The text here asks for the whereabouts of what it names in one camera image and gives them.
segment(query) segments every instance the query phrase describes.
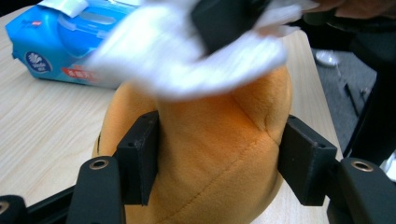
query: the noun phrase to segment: blue package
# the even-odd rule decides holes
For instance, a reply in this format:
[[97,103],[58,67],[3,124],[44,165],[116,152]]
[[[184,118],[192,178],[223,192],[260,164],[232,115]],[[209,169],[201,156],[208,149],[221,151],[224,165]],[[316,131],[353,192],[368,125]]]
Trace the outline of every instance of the blue package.
[[109,32],[137,7],[107,0],[90,0],[75,18],[42,6],[33,6],[6,25],[12,55],[36,78],[117,88],[86,71],[84,62]]

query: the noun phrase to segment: plush toy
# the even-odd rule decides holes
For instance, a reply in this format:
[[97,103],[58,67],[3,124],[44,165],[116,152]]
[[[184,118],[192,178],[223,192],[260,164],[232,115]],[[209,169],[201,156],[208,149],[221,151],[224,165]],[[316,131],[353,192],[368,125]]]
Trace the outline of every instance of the plush toy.
[[128,223],[249,223],[282,182],[279,144],[291,85],[280,26],[310,1],[273,1],[254,29],[205,55],[189,20],[197,1],[147,1],[91,58],[125,80],[107,110],[93,156],[111,156],[142,114],[158,110],[158,174],[148,206]]

